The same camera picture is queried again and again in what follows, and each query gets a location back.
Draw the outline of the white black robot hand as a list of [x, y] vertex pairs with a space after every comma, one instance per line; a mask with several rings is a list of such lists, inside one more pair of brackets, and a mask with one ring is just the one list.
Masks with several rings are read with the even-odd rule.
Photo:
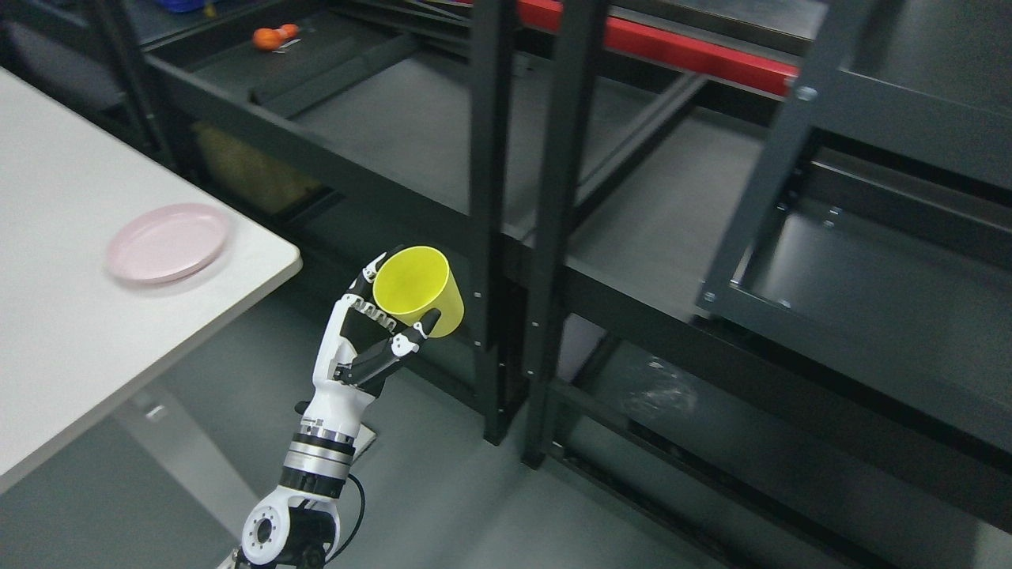
[[440, 321], [437, 307], [409, 325], [380, 309], [373, 294], [377, 274], [404, 249], [398, 246], [376, 256], [334, 303], [313, 367], [315, 393], [300, 407], [299, 442], [319, 439], [326, 448], [350, 443], [384, 379], [419, 352]]

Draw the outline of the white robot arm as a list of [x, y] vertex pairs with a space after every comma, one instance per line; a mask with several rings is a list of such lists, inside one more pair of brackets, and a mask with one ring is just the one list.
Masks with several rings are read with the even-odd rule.
[[351, 481], [357, 489], [359, 508], [347, 537], [342, 537], [336, 498], [278, 485], [247, 515], [238, 546], [218, 568], [325, 568], [336, 560], [364, 521], [364, 485], [349, 468], [375, 438], [376, 433], [362, 425], [358, 437], [351, 440], [353, 454], [344, 467], [343, 480]]

